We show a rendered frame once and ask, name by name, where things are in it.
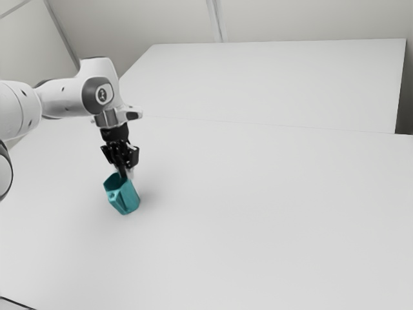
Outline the teal faceted mug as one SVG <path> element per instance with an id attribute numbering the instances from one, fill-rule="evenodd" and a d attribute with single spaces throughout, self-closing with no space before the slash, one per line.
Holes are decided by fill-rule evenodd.
<path id="1" fill-rule="evenodd" d="M 104 181 L 103 187 L 111 206 L 120 214 L 127 215 L 138 209 L 140 198 L 129 178 L 114 172 Z"/>

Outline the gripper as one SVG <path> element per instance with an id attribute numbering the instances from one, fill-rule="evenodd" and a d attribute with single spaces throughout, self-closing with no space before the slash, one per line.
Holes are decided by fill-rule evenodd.
<path id="1" fill-rule="evenodd" d="M 114 165 L 122 178 L 134 179 L 134 168 L 139 163 L 139 147 L 129 141 L 127 124 L 110 129 L 100 129 L 105 144 L 101 150 L 108 162 Z"/>

